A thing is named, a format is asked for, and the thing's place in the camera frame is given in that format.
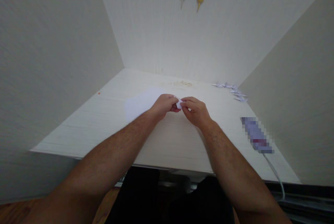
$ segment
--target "paper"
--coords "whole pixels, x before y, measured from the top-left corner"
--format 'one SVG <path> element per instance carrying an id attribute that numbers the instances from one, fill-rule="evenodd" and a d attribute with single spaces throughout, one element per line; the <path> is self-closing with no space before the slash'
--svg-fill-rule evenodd
<path id="1" fill-rule="evenodd" d="M 220 84 L 220 83 L 214 83 L 214 84 L 211 84 L 212 86 L 216 86 L 216 87 L 225 87 L 223 84 Z"/>
<path id="2" fill-rule="evenodd" d="M 233 86 L 226 86 L 227 88 L 231 88 L 232 90 L 235 90 L 237 89 L 236 85 L 233 85 Z"/>
<path id="3" fill-rule="evenodd" d="M 181 109 L 182 108 L 182 106 L 181 106 L 181 102 L 182 102 L 182 100 L 181 99 L 179 99 L 179 98 L 177 98 L 178 99 L 178 102 L 176 103 L 176 107 L 178 108 L 178 109 Z"/>
<path id="4" fill-rule="evenodd" d="M 238 91 L 237 93 L 234 94 L 235 96 L 238 96 L 238 97 L 245 97 L 247 95 L 244 95 L 242 94 L 240 91 Z"/>
<path id="5" fill-rule="evenodd" d="M 241 102 L 246 102 L 246 101 L 248 101 L 248 99 L 247 98 L 244 98 L 244 97 L 237 97 L 237 98 L 234 98 L 235 100 L 237 100 L 237 101 L 241 101 Z"/>
<path id="6" fill-rule="evenodd" d="M 216 86 L 216 87 L 226 87 L 228 86 L 228 83 L 226 82 L 225 84 L 220 84 L 220 83 L 214 83 L 214 84 L 211 84 L 212 86 Z"/>
<path id="7" fill-rule="evenodd" d="M 165 94 L 162 88 L 150 87 L 137 96 L 126 99 L 124 110 L 127 122 L 133 121 L 139 115 L 150 109 L 161 94 Z"/>

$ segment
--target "paper scraps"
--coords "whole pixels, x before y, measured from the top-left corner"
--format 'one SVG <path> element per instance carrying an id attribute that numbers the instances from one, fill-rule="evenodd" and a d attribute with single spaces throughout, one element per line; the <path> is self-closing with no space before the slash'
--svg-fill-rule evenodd
<path id="1" fill-rule="evenodd" d="M 229 88 L 231 89 L 230 93 L 232 93 L 234 96 L 236 96 L 236 98 L 234 98 L 237 101 L 240 102 L 246 102 L 248 101 L 247 95 L 243 94 L 236 85 L 229 85 L 227 82 L 225 82 L 225 84 L 220 84 L 219 82 L 211 84 L 212 86 L 216 86 L 218 88 Z"/>

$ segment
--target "finger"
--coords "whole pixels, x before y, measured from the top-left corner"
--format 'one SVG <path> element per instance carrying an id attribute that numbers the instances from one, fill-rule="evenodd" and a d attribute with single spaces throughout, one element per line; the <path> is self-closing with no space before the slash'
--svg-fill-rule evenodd
<path id="1" fill-rule="evenodd" d="M 191 101 L 181 102 L 180 105 L 181 105 L 182 107 L 185 106 L 185 107 L 188 107 L 188 108 L 190 108 L 190 109 L 195 109 L 195 107 L 196 107 L 196 104 L 193 103 L 193 102 L 191 102 Z"/>
<path id="2" fill-rule="evenodd" d="M 173 97 L 174 97 L 174 95 L 171 95 L 171 94 L 165 94 L 165 96 L 166 96 L 168 99 L 170 99 L 170 98 L 173 98 Z"/>
<path id="3" fill-rule="evenodd" d="M 191 112 L 188 110 L 187 107 L 182 107 L 182 111 L 187 118 L 191 116 Z"/>
<path id="4" fill-rule="evenodd" d="M 200 100 L 196 99 L 195 97 L 184 97 L 181 99 L 182 101 L 191 101 L 191 102 L 199 102 Z"/>
<path id="5" fill-rule="evenodd" d="M 181 111 L 181 109 L 175 109 L 175 108 L 171 108 L 171 110 L 170 110 L 171 112 L 175 112 L 175 113 L 178 113 L 178 112 L 180 112 Z"/>
<path id="6" fill-rule="evenodd" d="M 168 99 L 168 101 L 171 105 L 173 105 L 173 104 L 176 104 L 178 102 L 178 98 L 173 96 L 172 98 Z"/>

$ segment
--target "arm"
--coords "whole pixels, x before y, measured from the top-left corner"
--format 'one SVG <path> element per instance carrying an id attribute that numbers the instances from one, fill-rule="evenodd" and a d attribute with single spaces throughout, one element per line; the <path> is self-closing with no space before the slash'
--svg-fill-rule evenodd
<path id="1" fill-rule="evenodd" d="M 157 123 L 179 112 L 177 98 L 161 95 L 150 110 L 93 148 L 23 223 L 91 223 L 105 194 L 135 161 Z"/>
<path id="2" fill-rule="evenodd" d="M 182 101 L 185 116 L 204 135 L 212 169 L 240 222 L 291 223 L 260 176 L 211 119 L 205 104 L 194 97 Z"/>

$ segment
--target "hand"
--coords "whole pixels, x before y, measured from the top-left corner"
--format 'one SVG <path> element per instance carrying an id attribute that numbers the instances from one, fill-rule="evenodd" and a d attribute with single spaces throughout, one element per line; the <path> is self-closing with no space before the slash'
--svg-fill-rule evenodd
<path id="1" fill-rule="evenodd" d="M 185 97 L 181 99 L 182 110 L 187 119 L 196 127 L 202 128 L 212 122 L 204 102 L 194 98 Z"/>
<path id="2" fill-rule="evenodd" d="M 175 98 L 174 95 L 162 94 L 148 111 L 158 116 L 159 120 L 162 120 L 167 112 L 177 113 L 181 111 L 181 109 L 176 107 L 177 102 L 178 98 Z"/>

